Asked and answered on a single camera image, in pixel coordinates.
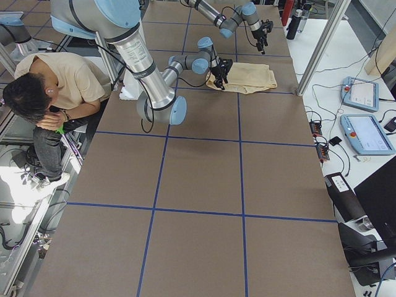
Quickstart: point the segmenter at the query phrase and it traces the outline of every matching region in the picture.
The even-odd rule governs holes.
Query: white shoe
[[[51,195],[57,187],[66,184],[69,179],[70,174],[67,172],[63,172],[61,175],[61,179],[57,181],[50,182],[48,178],[46,178],[39,183],[39,185],[36,187],[36,191],[37,193],[39,193],[40,196],[46,197],[48,195]]]

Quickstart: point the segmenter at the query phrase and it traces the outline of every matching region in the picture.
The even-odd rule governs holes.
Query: blue and white tablet
[[[371,114],[343,114],[341,126],[359,155],[393,155],[396,153],[381,125]]]
[[[348,76],[343,81],[341,99],[348,106],[366,111],[378,111],[378,83]]]

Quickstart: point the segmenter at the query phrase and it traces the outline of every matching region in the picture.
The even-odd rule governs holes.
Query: folded cloth
[[[218,90],[214,85],[215,77],[209,73],[206,85]],[[277,81],[273,71],[265,64],[233,63],[227,75],[228,84],[224,84],[224,91],[250,94],[258,91],[276,88]]]

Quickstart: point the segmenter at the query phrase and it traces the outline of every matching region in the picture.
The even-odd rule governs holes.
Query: black monitor
[[[396,157],[356,186],[355,194],[386,246],[396,247]]]

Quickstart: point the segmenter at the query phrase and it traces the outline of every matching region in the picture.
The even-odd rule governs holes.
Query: green object
[[[56,133],[59,133],[59,134],[61,134],[61,135],[64,134],[63,125],[62,125],[61,127],[59,127],[59,128],[56,130]]]

